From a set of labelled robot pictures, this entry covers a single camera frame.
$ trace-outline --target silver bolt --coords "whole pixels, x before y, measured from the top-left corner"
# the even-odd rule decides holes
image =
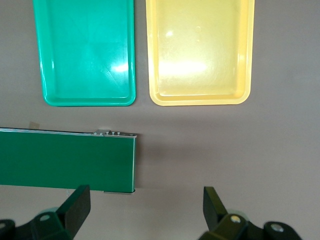
[[[240,217],[238,217],[238,216],[236,216],[236,215],[231,216],[230,219],[231,219],[231,221],[234,222],[235,224],[241,223]]]
[[[271,228],[276,231],[276,232],[280,232],[283,233],[284,232],[284,228],[282,226],[280,226],[279,224],[271,224]]]
[[[50,218],[50,215],[43,215],[42,217],[40,217],[40,221],[43,222],[43,221],[46,221]]]

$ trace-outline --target plastic tray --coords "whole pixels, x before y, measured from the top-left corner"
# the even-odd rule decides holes
[[[33,7],[49,105],[133,103],[134,0],[33,0]]]
[[[239,104],[251,87],[254,0],[146,0],[149,90],[161,106]]]

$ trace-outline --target green tray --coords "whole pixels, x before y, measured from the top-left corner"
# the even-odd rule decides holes
[[[0,184],[132,193],[136,137],[0,128]]]
[[[134,102],[134,0],[33,0],[33,8],[49,105]]]

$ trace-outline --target yellow tray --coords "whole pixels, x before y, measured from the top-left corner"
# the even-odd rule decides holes
[[[250,94],[255,0],[146,0],[149,90],[161,106]]]

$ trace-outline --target gray background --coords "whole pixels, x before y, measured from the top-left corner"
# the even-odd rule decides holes
[[[252,89],[240,105],[160,107],[149,97],[145,1],[135,1],[130,107],[51,107],[42,98],[31,0],[0,0],[0,126],[138,133],[136,192],[92,192],[75,239],[195,240],[203,186],[263,226],[319,239],[320,1],[256,0]],[[0,186],[0,218],[23,224],[65,189]]]

